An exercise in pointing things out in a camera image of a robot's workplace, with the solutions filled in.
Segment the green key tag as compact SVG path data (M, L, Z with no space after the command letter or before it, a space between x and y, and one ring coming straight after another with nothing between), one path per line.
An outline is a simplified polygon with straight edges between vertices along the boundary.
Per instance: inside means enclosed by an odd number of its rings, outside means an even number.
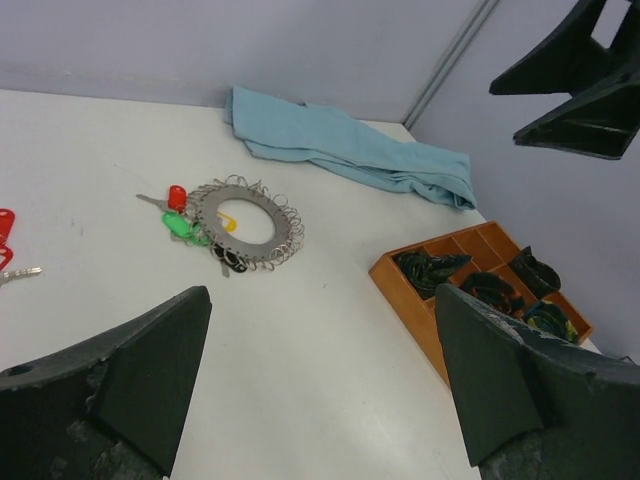
M201 247L212 243L197 221L191 221L179 213L165 212L161 216L161 222L169 230L173 240Z

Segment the blue patterned rolled tie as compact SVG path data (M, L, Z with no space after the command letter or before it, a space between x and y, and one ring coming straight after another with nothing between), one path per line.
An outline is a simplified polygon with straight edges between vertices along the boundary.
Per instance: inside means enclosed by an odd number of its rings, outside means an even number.
M393 257L394 262L422 300L432 298L441 284L466 267L471 255L431 255L426 252L405 251Z

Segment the light blue cloth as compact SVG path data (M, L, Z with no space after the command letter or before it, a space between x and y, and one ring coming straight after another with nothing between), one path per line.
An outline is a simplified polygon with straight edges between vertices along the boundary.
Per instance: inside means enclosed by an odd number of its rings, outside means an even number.
M309 162L380 190L414 193L457 210L477 208L468 155L394 140L342 110L235 86L225 122L255 157Z

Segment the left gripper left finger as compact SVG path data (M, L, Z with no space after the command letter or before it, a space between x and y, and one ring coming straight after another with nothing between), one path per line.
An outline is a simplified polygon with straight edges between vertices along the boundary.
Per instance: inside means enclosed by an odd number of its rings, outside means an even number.
M170 477L211 312L207 288L194 286L2 371L2 478Z

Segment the yellow key tag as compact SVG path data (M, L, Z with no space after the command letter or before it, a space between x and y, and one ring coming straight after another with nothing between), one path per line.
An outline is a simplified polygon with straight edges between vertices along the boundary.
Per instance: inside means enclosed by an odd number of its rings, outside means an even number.
M217 213L217 218L226 232L233 233L237 229L238 224L235 218L222 212Z

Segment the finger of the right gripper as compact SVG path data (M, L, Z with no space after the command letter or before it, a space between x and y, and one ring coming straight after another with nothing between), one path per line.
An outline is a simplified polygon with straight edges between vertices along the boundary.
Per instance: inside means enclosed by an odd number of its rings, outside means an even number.
M639 71L639 3L628 3L608 47L592 36L605 5L605 0L578 1L544 40L492 81L489 92L576 96L607 78L631 79Z
M639 72L607 77L513 135L518 146L619 160L639 132Z

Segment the orange patterned rolled tie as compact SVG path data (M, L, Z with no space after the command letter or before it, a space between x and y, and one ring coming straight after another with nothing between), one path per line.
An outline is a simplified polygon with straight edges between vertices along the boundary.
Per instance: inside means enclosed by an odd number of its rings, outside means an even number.
M459 288L505 315L521 318L524 314L526 304L522 294L497 274L471 273Z

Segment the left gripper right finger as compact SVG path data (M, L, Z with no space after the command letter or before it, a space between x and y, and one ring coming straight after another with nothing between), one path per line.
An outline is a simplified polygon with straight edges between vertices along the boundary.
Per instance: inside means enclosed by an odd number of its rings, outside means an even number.
M637 365L451 285L438 288L435 312L468 460L482 478L638 478Z

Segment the wooden compartment tray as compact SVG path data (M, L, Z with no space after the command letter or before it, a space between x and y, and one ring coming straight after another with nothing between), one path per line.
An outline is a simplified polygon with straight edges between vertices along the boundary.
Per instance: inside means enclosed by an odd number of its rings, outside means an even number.
M562 308L578 331L577 344L583 344L592 334L593 327L561 293L561 289L538 299L509 267L508 263L524 248L519 247L498 223L487 222L385 253L370 269L369 275L441 379L448 383L448 372L436 325L435 295L422 300L393 257L405 251L426 252L434 256L471 255L471 262L450 277L447 285L459 287L474 272L497 274L522 294L526 304L524 314L540 300L553 302ZM521 318L514 319L523 321L524 314Z

